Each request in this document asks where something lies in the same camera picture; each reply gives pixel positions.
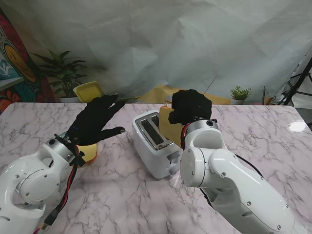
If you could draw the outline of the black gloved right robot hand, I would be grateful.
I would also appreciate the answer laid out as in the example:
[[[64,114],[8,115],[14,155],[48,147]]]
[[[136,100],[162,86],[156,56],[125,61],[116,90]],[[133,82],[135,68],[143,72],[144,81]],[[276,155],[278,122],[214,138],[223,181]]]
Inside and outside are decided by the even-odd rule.
[[[180,90],[172,95],[171,124],[186,125],[198,118],[210,119],[212,102],[196,90]]]

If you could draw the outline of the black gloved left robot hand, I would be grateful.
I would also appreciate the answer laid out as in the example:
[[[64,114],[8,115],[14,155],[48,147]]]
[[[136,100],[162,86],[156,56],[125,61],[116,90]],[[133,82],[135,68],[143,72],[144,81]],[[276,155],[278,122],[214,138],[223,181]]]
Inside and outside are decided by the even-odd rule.
[[[124,133],[125,129],[121,126],[103,129],[124,105],[124,101],[117,101],[117,94],[93,99],[77,115],[65,138],[76,145],[86,146]]]

